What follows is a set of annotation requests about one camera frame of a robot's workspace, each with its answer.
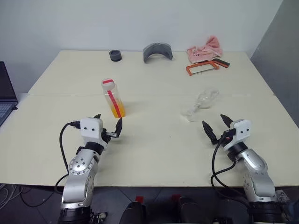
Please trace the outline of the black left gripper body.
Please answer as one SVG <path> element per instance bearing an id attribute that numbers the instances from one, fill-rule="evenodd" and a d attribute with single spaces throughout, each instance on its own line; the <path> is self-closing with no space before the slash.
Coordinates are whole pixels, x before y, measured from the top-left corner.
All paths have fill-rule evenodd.
<path id="1" fill-rule="evenodd" d="M 106 150 L 108 147 L 108 143 L 112 138 L 117 138 L 118 133 L 117 132 L 108 132 L 105 128 L 102 129 L 101 133 L 102 140 L 104 142 L 103 147 Z"/>

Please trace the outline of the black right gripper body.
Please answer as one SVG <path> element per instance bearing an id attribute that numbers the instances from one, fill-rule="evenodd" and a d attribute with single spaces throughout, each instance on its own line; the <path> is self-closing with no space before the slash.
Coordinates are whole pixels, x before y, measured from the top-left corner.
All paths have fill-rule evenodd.
<path id="1" fill-rule="evenodd" d="M 223 135 L 221 135 L 221 145 L 225 147 L 228 143 L 230 143 L 235 136 L 235 129 L 228 129 L 224 131 Z"/>

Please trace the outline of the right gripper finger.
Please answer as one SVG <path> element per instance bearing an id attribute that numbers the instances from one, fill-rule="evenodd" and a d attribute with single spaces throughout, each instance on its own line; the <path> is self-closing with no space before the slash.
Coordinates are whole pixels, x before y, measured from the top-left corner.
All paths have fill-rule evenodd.
<path id="1" fill-rule="evenodd" d="M 202 121 L 202 125 L 203 125 L 204 132 L 210 139 L 211 143 L 217 144 L 219 142 L 219 140 L 217 139 L 216 135 L 214 134 L 214 132 L 213 132 L 212 128 L 209 126 L 209 124 L 206 123 L 205 121 Z"/>
<path id="2" fill-rule="evenodd" d="M 221 114 L 221 118 L 224 122 L 224 124 L 228 127 L 228 128 L 231 128 L 233 126 L 233 120 L 228 117 L 227 115 L 224 115 L 224 114 Z"/>

